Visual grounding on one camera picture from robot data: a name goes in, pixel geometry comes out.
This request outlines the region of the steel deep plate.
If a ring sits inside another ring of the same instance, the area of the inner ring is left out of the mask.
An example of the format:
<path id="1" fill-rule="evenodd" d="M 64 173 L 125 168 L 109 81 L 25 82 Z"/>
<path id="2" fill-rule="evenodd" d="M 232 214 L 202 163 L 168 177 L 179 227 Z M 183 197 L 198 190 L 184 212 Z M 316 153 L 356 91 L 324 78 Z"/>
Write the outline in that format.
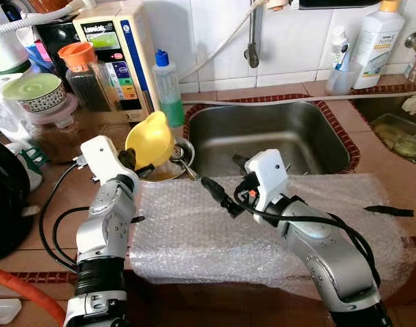
<path id="1" fill-rule="evenodd" d="M 143 181 L 148 181 L 148 183 L 162 183 L 162 181 L 169 181 L 181 176 L 191 177 L 188 165 L 192 164 L 194 159 L 194 146 L 188 140 L 176 137 L 170 159 L 158 168 L 145 170 L 140 174 L 140 178 Z"/>

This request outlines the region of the yellow plastic bowl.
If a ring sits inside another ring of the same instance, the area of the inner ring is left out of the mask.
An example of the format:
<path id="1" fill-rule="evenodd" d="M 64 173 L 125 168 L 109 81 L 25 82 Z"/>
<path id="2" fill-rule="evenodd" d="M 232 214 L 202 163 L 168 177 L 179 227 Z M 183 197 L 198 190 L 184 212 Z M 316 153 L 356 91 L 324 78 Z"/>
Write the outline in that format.
<path id="1" fill-rule="evenodd" d="M 134 150 L 134 168 L 139 170 L 149 165 L 154 168 L 163 165 L 172 156 L 175 144 L 166 115 L 158 111 L 152 112 L 132 128 L 127 135 L 125 149 Z"/>

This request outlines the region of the steel spoon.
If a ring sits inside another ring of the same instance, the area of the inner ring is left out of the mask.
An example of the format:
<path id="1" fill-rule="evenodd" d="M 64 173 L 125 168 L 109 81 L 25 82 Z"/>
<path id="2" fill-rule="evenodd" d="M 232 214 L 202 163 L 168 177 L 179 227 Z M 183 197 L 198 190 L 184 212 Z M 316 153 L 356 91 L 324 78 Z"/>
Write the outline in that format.
<path id="1" fill-rule="evenodd" d="M 183 152 L 183 150 L 179 150 L 179 151 L 178 151 L 178 149 L 174 150 L 170 159 L 171 159 L 171 161 L 174 161 L 174 162 L 178 163 L 179 165 L 181 165 L 184 168 L 184 170 L 186 172 L 188 172 L 188 174 L 192 178 L 192 180 L 194 180 L 194 181 L 201 180 L 201 177 L 199 176 L 199 174 L 197 172 L 192 171 L 192 169 L 189 167 L 188 163 L 186 161 L 184 161 L 184 152 Z"/>

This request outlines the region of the steel sink basin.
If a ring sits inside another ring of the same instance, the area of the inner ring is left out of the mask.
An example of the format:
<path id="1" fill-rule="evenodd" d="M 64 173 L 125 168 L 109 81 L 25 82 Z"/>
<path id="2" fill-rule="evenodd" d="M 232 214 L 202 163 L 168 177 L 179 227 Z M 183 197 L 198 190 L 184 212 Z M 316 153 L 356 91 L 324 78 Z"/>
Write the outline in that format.
<path id="1" fill-rule="evenodd" d="M 242 175 L 233 155 L 266 149 L 279 150 L 289 174 L 344 174 L 359 159 L 338 119 L 316 102 L 195 106 L 184 131 L 195 149 L 192 168 L 211 177 Z"/>
<path id="2" fill-rule="evenodd" d="M 385 113 L 392 113 L 398 117 L 409 119 L 410 121 L 416 123 L 416 114 L 410 115 L 402 109 L 402 104 L 406 99 L 409 99 L 410 97 L 412 97 L 412 95 L 395 97 L 364 97 L 363 99 L 352 100 L 352 104 L 357 109 L 357 111 L 366 119 L 370 127 L 372 127 L 370 125 L 371 122 L 375 121 L 375 119 L 379 118 L 379 116 Z M 416 158 L 407 159 L 402 157 L 402 159 L 416 164 Z"/>

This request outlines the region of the pink lid brown jar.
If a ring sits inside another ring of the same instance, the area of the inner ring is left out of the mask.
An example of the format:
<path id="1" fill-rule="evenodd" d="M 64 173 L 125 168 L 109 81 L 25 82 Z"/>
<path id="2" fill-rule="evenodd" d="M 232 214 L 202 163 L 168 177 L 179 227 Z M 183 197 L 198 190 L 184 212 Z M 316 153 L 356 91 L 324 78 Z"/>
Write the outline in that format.
<path id="1" fill-rule="evenodd" d="M 28 121 L 34 126 L 31 135 L 49 161 L 73 161 L 81 154 L 80 145 L 86 141 L 86 131 L 76 119 L 79 102 L 74 94 L 65 94 L 58 111 L 47 114 L 30 113 Z"/>

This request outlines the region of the orange lid glass jar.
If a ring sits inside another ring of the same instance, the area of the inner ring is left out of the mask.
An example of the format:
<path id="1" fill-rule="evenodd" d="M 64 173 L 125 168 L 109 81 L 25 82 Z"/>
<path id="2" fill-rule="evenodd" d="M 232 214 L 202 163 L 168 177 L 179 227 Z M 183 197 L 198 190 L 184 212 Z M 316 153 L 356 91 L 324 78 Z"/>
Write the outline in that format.
<path id="1" fill-rule="evenodd" d="M 105 63 L 99 61 L 92 44 L 75 42 L 62 47 L 57 54 L 67 66 L 65 77 L 81 105 L 90 112 L 121 111 Z"/>

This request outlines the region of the green lid patterned bowl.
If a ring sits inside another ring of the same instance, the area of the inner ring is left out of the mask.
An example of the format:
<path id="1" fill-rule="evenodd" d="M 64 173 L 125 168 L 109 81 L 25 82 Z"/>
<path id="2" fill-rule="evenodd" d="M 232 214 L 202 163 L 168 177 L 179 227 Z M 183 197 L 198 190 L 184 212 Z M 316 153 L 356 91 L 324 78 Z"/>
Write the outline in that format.
<path id="1" fill-rule="evenodd" d="M 35 114 L 58 111 L 67 97 L 61 78 L 53 74 L 24 75 L 6 84 L 2 94 Z"/>

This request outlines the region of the clear plastic cup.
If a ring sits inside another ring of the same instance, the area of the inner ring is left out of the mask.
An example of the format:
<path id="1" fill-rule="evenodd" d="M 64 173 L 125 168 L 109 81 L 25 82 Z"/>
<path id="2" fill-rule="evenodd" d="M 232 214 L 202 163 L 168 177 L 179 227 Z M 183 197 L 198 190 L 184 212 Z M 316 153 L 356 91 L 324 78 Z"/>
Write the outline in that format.
<path id="1" fill-rule="evenodd" d="M 348 95 L 356 80 L 362 75 L 363 66 L 358 62 L 343 63 L 340 69 L 333 69 L 326 82 L 329 95 Z"/>

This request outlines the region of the clear plastic container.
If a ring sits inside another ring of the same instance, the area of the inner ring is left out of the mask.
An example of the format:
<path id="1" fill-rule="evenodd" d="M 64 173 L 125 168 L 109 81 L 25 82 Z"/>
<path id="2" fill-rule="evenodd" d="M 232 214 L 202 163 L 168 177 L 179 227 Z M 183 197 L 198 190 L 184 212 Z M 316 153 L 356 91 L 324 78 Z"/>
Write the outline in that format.
<path id="1" fill-rule="evenodd" d="M 25 111 L 20 103 L 6 99 L 3 88 L 19 79 L 23 74 L 0 75 L 0 131 L 12 142 L 22 144 L 37 144 L 31 135 L 34 126 L 25 117 Z"/>

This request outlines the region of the blue toothbrush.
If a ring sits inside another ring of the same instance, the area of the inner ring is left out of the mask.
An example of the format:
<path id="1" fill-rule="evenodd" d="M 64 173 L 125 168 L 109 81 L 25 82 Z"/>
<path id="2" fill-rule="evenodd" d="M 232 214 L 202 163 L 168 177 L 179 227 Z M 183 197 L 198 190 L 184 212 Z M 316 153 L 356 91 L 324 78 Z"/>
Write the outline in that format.
<path id="1" fill-rule="evenodd" d="M 350 46 L 345 44 L 345 46 L 335 46 L 332 48 L 333 55 L 333 65 L 336 71 L 348 71 L 347 66 L 350 61 Z"/>

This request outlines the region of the black box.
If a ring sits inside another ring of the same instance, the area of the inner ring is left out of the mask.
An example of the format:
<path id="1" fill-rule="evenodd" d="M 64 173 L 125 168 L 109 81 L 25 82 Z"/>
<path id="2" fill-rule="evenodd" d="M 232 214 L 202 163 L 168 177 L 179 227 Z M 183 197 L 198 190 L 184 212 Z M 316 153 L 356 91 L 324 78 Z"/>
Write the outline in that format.
<path id="1" fill-rule="evenodd" d="M 48 24 L 34 26 L 37 37 L 42 41 L 47 54 L 57 69 L 57 74 L 65 75 L 67 71 L 67 66 L 58 55 L 58 51 L 64 46 L 68 46 L 68 44 L 80 41 L 74 25 L 74 19 L 75 16 L 67 16 L 67 18 L 60 18 Z"/>

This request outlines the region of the cream water ionizer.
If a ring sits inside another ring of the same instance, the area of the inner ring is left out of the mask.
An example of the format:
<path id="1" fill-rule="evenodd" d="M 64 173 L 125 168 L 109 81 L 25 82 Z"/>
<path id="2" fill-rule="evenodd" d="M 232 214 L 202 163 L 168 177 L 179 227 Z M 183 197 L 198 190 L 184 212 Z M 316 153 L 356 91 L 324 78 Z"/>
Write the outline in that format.
<path id="1" fill-rule="evenodd" d="M 131 122 L 143 121 L 160 105 L 153 72 L 156 49 L 144 4 L 101 3 L 80 12 L 73 24 L 80 40 L 95 47 L 121 111 Z"/>

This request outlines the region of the white filter canister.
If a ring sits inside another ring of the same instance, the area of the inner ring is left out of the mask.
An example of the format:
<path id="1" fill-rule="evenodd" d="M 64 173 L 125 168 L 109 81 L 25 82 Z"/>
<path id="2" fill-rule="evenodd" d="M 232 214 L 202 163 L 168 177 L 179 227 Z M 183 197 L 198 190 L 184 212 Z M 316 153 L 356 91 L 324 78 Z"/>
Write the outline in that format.
<path id="1" fill-rule="evenodd" d="M 0 5 L 0 25 L 9 20 Z M 14 31 L 0 34 L 0 75 L 21 74 L 31 67 L 28 52 Z"/>

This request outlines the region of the white plastic box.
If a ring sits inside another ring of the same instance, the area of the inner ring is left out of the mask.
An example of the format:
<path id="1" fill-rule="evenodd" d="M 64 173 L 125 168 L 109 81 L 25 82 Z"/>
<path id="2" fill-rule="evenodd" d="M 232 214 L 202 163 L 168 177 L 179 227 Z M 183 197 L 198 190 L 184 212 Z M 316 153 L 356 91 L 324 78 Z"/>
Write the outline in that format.
<path id="1" fill-rule="evenodd" d="M 21 299 L 0 299 L 0 324 L 9 324 L 22 309 Z"/>

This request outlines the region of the grey wall faucet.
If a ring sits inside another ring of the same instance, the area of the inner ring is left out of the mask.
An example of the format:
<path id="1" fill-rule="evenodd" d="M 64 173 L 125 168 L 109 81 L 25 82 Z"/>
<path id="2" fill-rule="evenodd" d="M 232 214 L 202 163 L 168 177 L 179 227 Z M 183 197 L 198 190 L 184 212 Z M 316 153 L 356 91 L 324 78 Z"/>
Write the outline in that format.
<path id="1" fill-rule="evenodd" d="M 254 9 L 249 15 L 249 41 L 247 50 L 244 52 L 245 59 L 248 60 L 251 68 L 257 68 L 260 64 L 259 58 L 259 37 L 261 34 L 261 9 L 263 9 L 263 0 L 251 0 Z"/>

